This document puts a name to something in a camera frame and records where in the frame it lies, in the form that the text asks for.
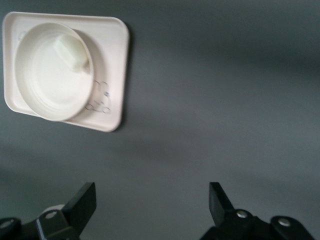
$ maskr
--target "plate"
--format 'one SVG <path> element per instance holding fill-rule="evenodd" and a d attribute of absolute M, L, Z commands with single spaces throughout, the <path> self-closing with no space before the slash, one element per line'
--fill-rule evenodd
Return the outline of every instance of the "plate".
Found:
<path fill-rule="evenodd" d="M 61 35 L 81 41 L 88 64 L 71 70 L 54 50 Z M 30 29 L 17 48 L 14 74 L 25 103 L 40 117 L 65 121 L 76 116 L 88 102 L 94 84 L 94 66 L 82 38 L 64 24 L 47 22 Z"/>

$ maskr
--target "small white object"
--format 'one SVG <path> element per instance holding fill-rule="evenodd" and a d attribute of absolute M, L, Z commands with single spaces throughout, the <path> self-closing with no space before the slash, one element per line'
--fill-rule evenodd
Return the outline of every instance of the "small white object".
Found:
<path fill-rule="evenodd" d="M 23 100 L 40 117 L 51 121 L 64 121 L 77 115 L 86 106 L 94 84 L 89 51 L 83 47 L 82 54 L 89 57 L 87 69 L 73 71 L 54 50 L 59 36 L 71 36 L 79 42 L 81 39 L 63 24 L 42 23 L 21 39 L 14 61 L 15 80 Z"/>
<path fill-rule="evenodd" d="M 82 42 L 72 35 L 61 35 L 55 40 L 53 48 L 58 56 L 72 70 L 82 69 L 88 63 L 86 49 Z"/>
<path fill-rule="evenodd" d="M 102 132 L 115 130 L 122 118 L 130 38 L 127 26 L 115 17 L 9 12 L 2 22 L 3 89 L 7 106 L 17 113 L 39 116 L 18 89 L 14 61 L 25 33 L 49 22 L 73 29 L 84 41 L 94 65 L 93 89 L 87 105 L 62 122 Z"/>

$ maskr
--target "tray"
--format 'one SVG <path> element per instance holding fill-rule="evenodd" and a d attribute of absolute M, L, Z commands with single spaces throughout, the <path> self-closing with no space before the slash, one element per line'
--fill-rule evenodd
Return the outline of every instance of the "tray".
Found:
<path fill-rule="evenodd" d="M 38 117 L 18 90 L 14 60 L 24 34 L 43 23 L 61 23 L 75 30 L 88 47 L 94 65 L 88 103 L 78 115 L 62 122 L 103 132 L 115 130 L 122 117 L 129 47 L 128 28 L 115 17 L 8 13 L 2 23 L 4 99 L 8 107 Z"/>

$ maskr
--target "gray background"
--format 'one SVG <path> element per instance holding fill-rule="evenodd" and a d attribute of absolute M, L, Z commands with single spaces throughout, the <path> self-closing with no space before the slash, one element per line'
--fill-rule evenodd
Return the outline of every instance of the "gray background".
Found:
<path fill-rule="evenodd" d="M 117 17 L 131 48 L 115 132 L 2 97 L 0 218 L 25 223 L 95 181 L 82 239 L 197 240 L 218 181 L 236 208 L 320 239 L 319 1 L 2 0 L 1 18 L 11 11 Z"/>

